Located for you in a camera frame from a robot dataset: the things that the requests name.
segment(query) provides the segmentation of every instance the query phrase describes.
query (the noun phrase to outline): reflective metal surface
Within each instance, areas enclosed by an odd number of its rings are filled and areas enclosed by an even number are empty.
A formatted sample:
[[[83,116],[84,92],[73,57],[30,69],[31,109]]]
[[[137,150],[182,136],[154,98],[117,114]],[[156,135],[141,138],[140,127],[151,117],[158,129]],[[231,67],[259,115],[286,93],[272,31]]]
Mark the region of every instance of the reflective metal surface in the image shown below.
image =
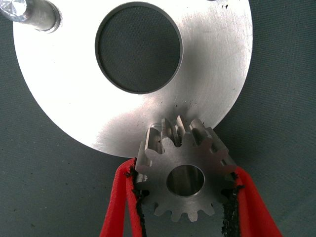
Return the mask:
[[[155,215],[171,211],[171,219],[178,221],[187,213],[197,221],[198,211],[213,215],[212,203],[227,200],[221,191],[233,188],[229,176],[236,165],[209,130],[198,119],[185,126],[180,117],[175,126],[163,119],[161,132],[148,130],[135,166],[136,188],[149,191],[143,203],[155,205]]]
[[[11,21],[49,33],[60,23],[57,8],[45,0],[0,0],[0,12]]]
[[[95,0],[96,7],[87,11],[86,1],[74,7],[52,0],[62,16],[52,34],[14,24],[23,76],[46,114],[76,140],[121,157],[137,156],[145,131],[162,118],[182,115],[215,127],[242,89],[252,52],[247,0],[143,1],[138,4],[154,5],[174,23],[181,61],[163,88],[148,94],[123,91],[100,70],[95,41],[104,17],[128,2]]]

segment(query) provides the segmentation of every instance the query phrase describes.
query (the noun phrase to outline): gray fabric surface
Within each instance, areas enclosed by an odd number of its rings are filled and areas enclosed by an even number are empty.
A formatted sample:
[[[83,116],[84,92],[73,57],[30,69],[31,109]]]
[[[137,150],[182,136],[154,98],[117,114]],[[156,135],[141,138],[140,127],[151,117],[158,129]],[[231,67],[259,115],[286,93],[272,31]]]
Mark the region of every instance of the gray fabric surface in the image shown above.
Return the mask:
[[[252,0],[251,8],[249,75],[216,132],[284,236],[315,236],[316,1]],[[44,114],[19,70],[12,25],[0,16],[0,236],[98,236],[124,161],[73,140]],[[144,211],[149,237],[221,236],[221,213],[172,223]]]

